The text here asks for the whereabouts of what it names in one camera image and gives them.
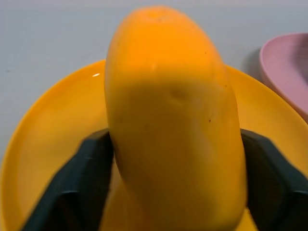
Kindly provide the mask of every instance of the white background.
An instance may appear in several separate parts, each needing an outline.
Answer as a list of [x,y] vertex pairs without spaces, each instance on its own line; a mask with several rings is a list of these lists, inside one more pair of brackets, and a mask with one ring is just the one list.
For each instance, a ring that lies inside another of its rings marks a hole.
[[153,3],[186,12],[225,63],[255,78],[268,39],[308,31],[308,0],[0,0],[0,158],[32,103],[67,74],[104,59],[120,20]]

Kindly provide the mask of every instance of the yellow bowl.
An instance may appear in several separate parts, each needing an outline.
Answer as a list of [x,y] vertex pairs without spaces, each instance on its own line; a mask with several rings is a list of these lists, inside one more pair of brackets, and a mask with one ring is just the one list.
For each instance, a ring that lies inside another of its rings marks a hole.
[[[104,64],[91,64],[58,82],[18,125],[2,163],[2,231],[21,228],[53,174],[74,154],[81,140],[107,127]],[[266,86],[231,67],[227,70],[241,128],[269,137],[308,177],[308,125]],[[115,168],[111,195],[119,182]],[[247,211],[237,230],[256,230]]]

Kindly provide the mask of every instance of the mango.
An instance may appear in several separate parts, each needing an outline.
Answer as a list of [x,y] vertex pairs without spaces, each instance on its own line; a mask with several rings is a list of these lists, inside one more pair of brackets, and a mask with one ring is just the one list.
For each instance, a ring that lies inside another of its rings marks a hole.
[[104,87],[116,164],[153,227],[235,229],[247,200],[244,148],[207,34],[166,6],[134,10],[112,37]]

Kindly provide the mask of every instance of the pink plate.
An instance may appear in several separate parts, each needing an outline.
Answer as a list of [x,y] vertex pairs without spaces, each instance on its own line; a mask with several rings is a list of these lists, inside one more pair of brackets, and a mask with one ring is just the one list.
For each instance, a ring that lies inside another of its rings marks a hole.
[[260,51],[264,83],[308,123],[308,33],[278,36]]

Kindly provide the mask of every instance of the mango skin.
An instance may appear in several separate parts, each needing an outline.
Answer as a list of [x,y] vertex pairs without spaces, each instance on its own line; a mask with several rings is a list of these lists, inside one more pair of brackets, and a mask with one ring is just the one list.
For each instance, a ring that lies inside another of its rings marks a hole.
[[237,103],[203,30],[164,6],[118,27],[105,66],[108,126],[133,203],[157,230],[232,230],[246,206]]

